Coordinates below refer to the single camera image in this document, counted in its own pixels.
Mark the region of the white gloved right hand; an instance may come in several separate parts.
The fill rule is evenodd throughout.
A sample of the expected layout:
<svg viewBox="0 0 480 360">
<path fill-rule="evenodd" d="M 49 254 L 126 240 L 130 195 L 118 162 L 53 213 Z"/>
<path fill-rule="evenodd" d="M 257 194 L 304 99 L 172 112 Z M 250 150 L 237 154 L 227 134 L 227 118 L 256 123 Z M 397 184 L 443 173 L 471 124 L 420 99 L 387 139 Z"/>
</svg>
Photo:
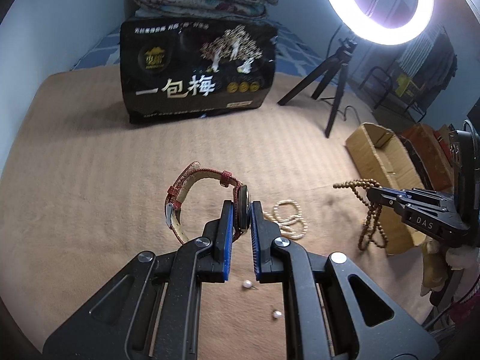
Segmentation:
<svg viewBox="0 0 480 360">
<path fill-rule="evenodd" d="M 420 295 L 430 292 L 440 292 L 447 284 L 449 272 L 462 274 L 459 284 L 455 287 L 453 300 L 458 302 L 474 287 L 479 276 L 479 248 L 463 245 L 459 248 L 449 248 L 437 240 L 427 237 L 421 244 L 423 259 L 423 279 Z"/>
</svg>

